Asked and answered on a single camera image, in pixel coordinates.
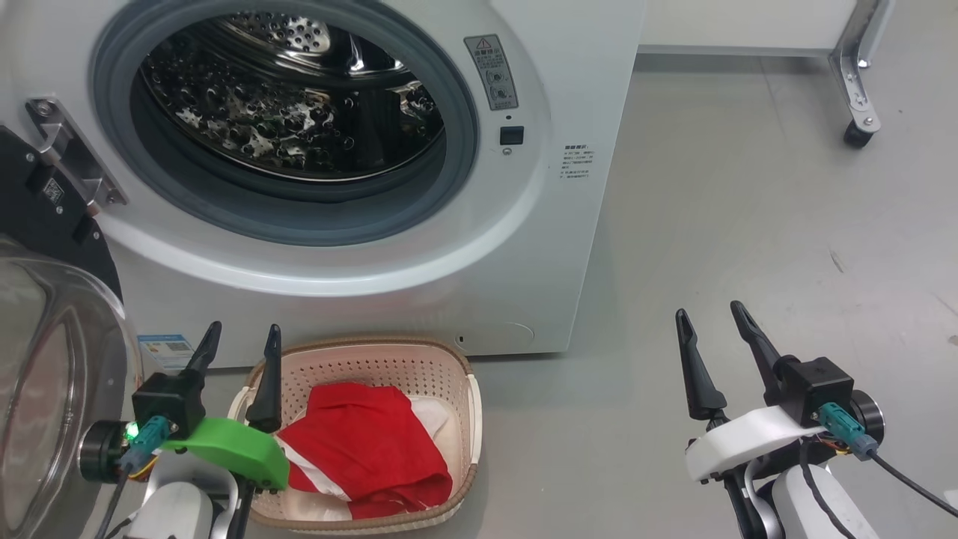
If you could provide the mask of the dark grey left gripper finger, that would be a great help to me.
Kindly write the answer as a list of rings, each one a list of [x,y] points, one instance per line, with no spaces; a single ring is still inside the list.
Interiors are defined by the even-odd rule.
[[[264,366],[259,388],[254,400],[247,407],[245,419],[248,425],[259,432],[271,434],[281,429],[281,406],[283,406],[283,335],[278,324],[272,324],[264,347]]]
[[[201,381],[207,375],[209,366],[218,354],[222,322],[213,321],[203,335],[201,344],[195,349],[188,365],[183,369],[183,377],[191,382]]]

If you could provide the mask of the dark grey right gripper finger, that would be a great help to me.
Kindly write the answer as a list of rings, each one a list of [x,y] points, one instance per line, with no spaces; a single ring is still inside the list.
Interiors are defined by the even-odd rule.
[[[698,335],[685,309],[675,313],[680,362],[689,416],[697,421],[727,421],[727,401],[716,389],[698,351]]]
[[[746,309],[745,304],[734,300],[730,303],[730,311],[740,337],[749,345],[755,359],[764,386],[764,403],[778,405],[781,402],[781,387],[775,373],[775,366],[781,355]]]

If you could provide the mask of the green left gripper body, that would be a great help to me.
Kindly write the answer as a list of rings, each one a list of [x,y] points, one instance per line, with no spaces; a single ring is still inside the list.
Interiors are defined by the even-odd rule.
[[[259,489],[282,491],[288,487],[290,461],[278,441],[232,418],[207,417],[191,436],[165,440],[161,449],[187,451],[252,481]]]

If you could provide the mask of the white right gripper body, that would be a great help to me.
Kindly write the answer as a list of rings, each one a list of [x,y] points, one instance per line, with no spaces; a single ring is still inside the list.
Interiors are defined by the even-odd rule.
[[[708,480],[822,432],[821,425],[801,426],[781,406],[752,410],[695,438],[685,450],[686,470],[692,481]]]

